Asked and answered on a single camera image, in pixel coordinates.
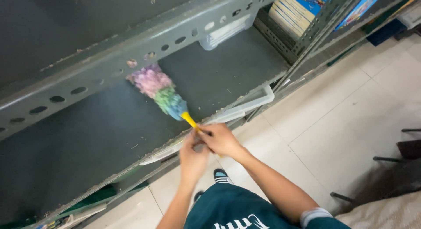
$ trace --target tile floor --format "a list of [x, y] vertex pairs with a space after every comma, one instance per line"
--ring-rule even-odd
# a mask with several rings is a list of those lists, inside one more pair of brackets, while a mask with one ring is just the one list
[[[372, 157], [399, 156], [396, 142], [421, 127], [421, 37], [374, 47], [365, 44], [287, 98], [233, 132], [256, 157], [300, 186], [322, 207], [341, 207], [329, 196], [359, 192], [384, 168]], [[242, 166], [211, 156], [198, 190], [222, 167], [232, 182], [266, 199]], [[141, 190], [88, 229], [155, 228], [180, 179], [180, 168]]]

